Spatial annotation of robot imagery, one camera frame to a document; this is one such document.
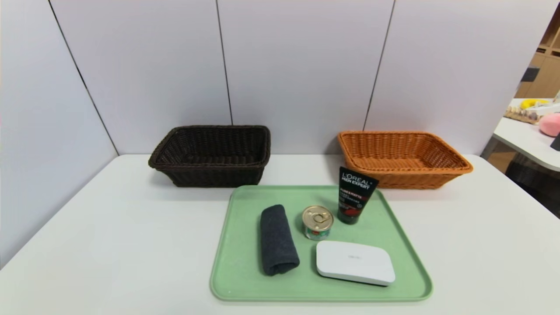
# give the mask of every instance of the white table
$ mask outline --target white table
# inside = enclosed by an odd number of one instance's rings
[[[513,99],[510,106],[519,106],[524,99]],[[560,152],[551,148],[553,137],[542,134],[539,126],[502,118],[494,131],[494,138],[509,145],[535,163],[560,172]]]
[[[209,277],[232,189],[111,162],[0,270],[0,314],[560,314],[560,220],[477,156],[434,191],[383,190],[432,277],[418,303],[233,303]],[[261,184],[337,184],[340,156],[273,155]]]

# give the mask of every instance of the white wall panel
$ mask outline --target white wall panel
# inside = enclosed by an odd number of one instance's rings
[[[397,0],[366,129],[429,131],[479,154],[557,4]]]
[[[173,127],[231,124],[214,0],[52,0],[121,154]]]
[[[116,152],[47,1],[2,1],[0,97],[4,266]]]
[[[218,0],[234,124],[272,152],[333,152],[362,129],[392,0]]]

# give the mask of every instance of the green tray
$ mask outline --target green tray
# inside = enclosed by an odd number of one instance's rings
[[[285,274],[267,276],[260,264],[260,213],[281,204],[286,209],[300,265]],[[317,241],[303,233],[301,213],[320,205],[335,216],[329,240],[381,247],[395,268],[396,280],[388,287],[320,276],[315,265]],[[336,219],[338,186],[242,186],[230,199],[220,245],[210,279],[212,292],[222,300],[406,302],[424,300],[432,281],[399,222],[376,191],[357,224]]]

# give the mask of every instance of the rolled towel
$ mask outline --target rolled towel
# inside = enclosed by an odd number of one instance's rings
[[[266,208],[260,215],[260,248],[264,273],[269,276],[300,265],[284,206]]]

